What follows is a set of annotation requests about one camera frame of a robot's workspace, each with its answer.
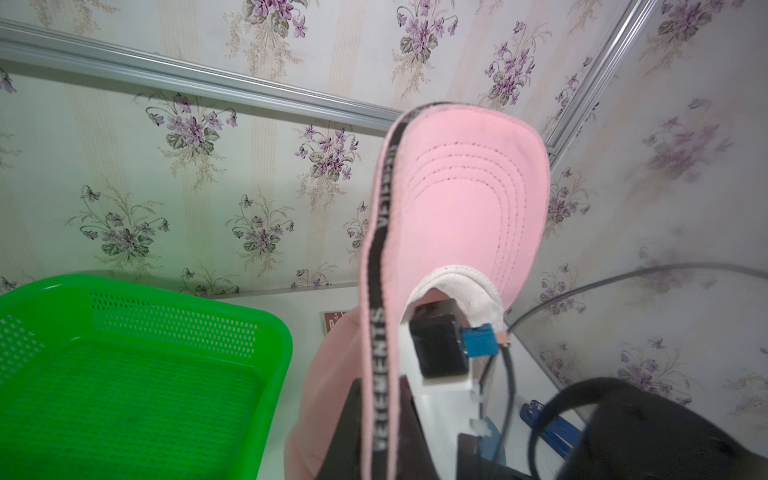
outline green plastic basket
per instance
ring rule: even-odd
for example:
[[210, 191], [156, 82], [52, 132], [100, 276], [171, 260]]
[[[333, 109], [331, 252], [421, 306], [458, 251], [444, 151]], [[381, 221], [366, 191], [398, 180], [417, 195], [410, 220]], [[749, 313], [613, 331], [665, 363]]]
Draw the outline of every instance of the green plastic basket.
[[0, 478], [254, 480], [292, 349], [269, 313], [96, 276], [0, 296]]

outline wall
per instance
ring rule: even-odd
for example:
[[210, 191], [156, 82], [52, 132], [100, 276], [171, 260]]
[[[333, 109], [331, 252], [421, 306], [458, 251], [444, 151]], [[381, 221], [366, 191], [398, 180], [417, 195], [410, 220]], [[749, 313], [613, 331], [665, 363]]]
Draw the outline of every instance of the wall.
[[[768, 270], [765, 2], [660, 2], [552, 174], [545, 238], [512, 320], [643, 266]], [[562, 385], [617, 376], [768, 455], [761, 280], [677, 271], [578, 295], [516, 331]]]
[[[287, 32], [247, 23], [241, 1], [7, 0], [0, 15], [398, 108], [479, 103], [547, 134], [624, 7], [267, 3], [293, 7]], [[380, 132], [0, 68], [0, 293], [74, 272], [198, 295], [356, 281]]]
[[6, 290], [82, 271], [198, 294], [356, 280], [381, 137], [12, 67], [15, 91], [0, 92]]
[[[560, 108], [555, 97], [566, 86], [578, 86], [582, 65], [625, 5], [625, 0], [5, 0], [0, 15], [403, 110], [435, 100], [482, 103], [544, 128]], [[263, 22], [261, 13], [267, 13]], [[503, 75], [509, 85], [491, 94], [495, 80], [502, 86], [505, 81], [501, 74], [494, 78], [490, 65], [498, 71], [513, 57], [522, 66], [517, 78], [522, 84], [508, 81], [510, 70]]]

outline black cable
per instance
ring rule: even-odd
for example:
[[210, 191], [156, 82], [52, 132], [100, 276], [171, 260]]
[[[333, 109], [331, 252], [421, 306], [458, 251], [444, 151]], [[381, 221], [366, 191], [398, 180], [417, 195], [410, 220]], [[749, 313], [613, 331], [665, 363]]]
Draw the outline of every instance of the black cable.
[[632, 270], [631, 272], [622, 273], [621, 275], [611, 276], [598, 282], [589, 283], [588, 285], [574, 288], [573, 290], [562, 293], [554, 298], [547, 300], [544, 303], [539, 303], [537, 306], [530, 309], [528, 312], [523, 313], [517, 320], [512, 322], [507, 328], [507, 333], [512, 333], [512, 330], [520, 324], [523, 320], [532, 316], [540, 310], [543, 310], [550, 306], [552, 303], [557, 303], [569, 296], [578, 295], [579, 293], [586, 292], [598, 288], [599, 286], [610, 285], [621, 280], [633, 278], [636, 276], [650, 275], [657, 272], [666, 272], [668, 270], [689, 270], [694, 268], [701, 268], [705, 270], [726, 270], [729, 272], [743, 273], [745, 275], [755, 276], [763, 280], [768, 280], [768, 272], [749, 268], [748, 266], [735, 265], [733, 263], [720, 263], [720, 262], [686, 262], [686, 263], [669, 263], [667, 265], [649, 266], [648, 268], [640, 268]]
[[492, 356], [488, 359], [488, 363], [485, 364], [485, 367], [482, 370], [482, 373], [480, 374], [480, 380], [478, 381], [478, 384], [480, 385], [480, 395], [483, 394], [485, 391], [485, 382], [488, 380], [488, 374], [491, 373], [491, 368], [493, 368], [493, 363], [496, 360], [496, 355]]
[[[762, 280], [768, 280], [768, 272], [765, 272], [763, 270], [757, 270], [754, 268], [749, 268], [748, 266], [736, 265], [733, 263], [686, 262], [686, 263], [669, 263], [667, 265], [649, 266], [648, 268], [640, 268], [637, 270], [633, 270], [631, 272], [626, 272], [626, 273], [622, 273], [621, 275], [611, 276], [606, 279], [599, 280], [597, 282], [589, 283], [587, 285], [574, 288], [573, 290], [562, 293], [561, 295], [557, 295], [556, 297], [553, 297], [547, 300], [546, 302], [539, 303], [537, 306], [533, 307], [528, 312], [523, 313], [514, 322], [512, 322], [512, 324], [509, 325], [509, 327], [507, 328], [507, 333], [511, 333], [512, 330], [517, 325], [519, 325], [523, 320], [526, 320], [527, 318], [533, 316], [535, 313], [539, 312], [540, 310], [547, 308], [552, 303], [557, 303], [565, 298], [568, 298], [569, 296], [578, 295], [579, 293], [583, 293], [583, 292], [598, 288], [599, 286], [610, 285], [612, 283], [616, 283], [621, 280], [626, 280], [629, 278], [634, 278], [636, 276], [650, 275], [652, 273], [666, 272], [668, 270], [689, 270], [689, 269], [696, 269], [696, 268], [700, 268], [703, 270], [725, 270], [728, 272], [743, 273], [744, 275], [754, 276]], [[507, 435], [506, 430], [509, 427], [508, 420], [511, 419], [511, 416], [512, 416], [513, 399], [515, 397], [515, 387], [513, 386], [514, 378], [511, 373], [511, 359], [508, 359], [509, 351], [506, 347], [502, 347], [502, 353], [505, 354], [505, 360], [504, 360], [505, 366], [509, 365], [507, 368], [508, 368], [508, 377], [510, 382], [510, 393], [509, 393], [509, 400], [507, 401], [507, 412], [505, 413], [505, 417], [504, 417], [504, 428], [503, 428], [504, 431], [502, 432], [501, 441], [499, 442], [499, 445], [497, 445], [496, 447], [496, 454], [494, 455], [494, 465], [491, 470], [491, 477], [489, 478], [492, 478], [493, 473], [496, 469], [496, 466], [498, 465], [498, 454], [500, 452], [501, 446], [506, 442], [506, 435]]]
[[493, 475], [495, 475], [502, 449], [507, 443], [507, 434], [509, 433], [509, 426], [512, 423], [512, 410], [515, 404], [515, 371], [512, 368], [512, 357], [509, 355], [509, 346], [502, 346], [501, 349], [504, 368], [507, 370], [507, 388], [509, 389], [509, 397], [507, 398], [507, 412], [504, 414], [502, 432], [498, 437], [498, 444], [496, 445], [496, 451], [493, 454], [493, 464], [491, 465], [491, 472], [488, 475], [488, 479], [493, 478]]

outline pink baseball cap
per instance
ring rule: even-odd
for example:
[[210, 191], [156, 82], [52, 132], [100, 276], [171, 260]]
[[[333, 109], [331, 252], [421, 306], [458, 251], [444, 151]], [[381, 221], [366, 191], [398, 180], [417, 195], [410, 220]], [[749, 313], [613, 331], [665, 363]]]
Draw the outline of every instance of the pink baseball cap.
[[534, 129], [508, 115], [429, 104], [389, 130], [360, 264], [362, 480], [396, 476], [397, 327], [409, 302], [431, 286], [441, 288], [441, 281], [425, 279], [450, 284], [463, 276], [458, 285], [478, 284], [500, 303], [498, 329], [501, 311], [530, 272], [548, 199], [545, 146]]

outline metal frame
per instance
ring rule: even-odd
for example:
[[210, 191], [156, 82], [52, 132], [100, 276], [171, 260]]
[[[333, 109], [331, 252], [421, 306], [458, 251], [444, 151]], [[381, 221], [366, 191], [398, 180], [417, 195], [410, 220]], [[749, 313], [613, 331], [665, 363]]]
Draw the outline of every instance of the metal frame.
[[[546, 140], [552, 168], [640, 34], [658, 0], [631, 0]], [[0, 19], [0, 58], [273, 111], [387, 131], [401, 111]]]
[[0, 20], [0, 58], [387, 131], [401, 111]]
[[552, 135], [546, 139], [550, 157], [550, 168], [562, 158], [576, 138], [579, 128], [587, 120], [592, 107], [603, 94], [608, 82], [614, 76], [621, 60], [627, 54], [645, 22], [653, 13], [657, 0], [632, 0], [621, 20], [617, 23], [608, 40], [598, 54], [592, 69], [581, 82], [573, 101], [566, 107], [562, 119]]

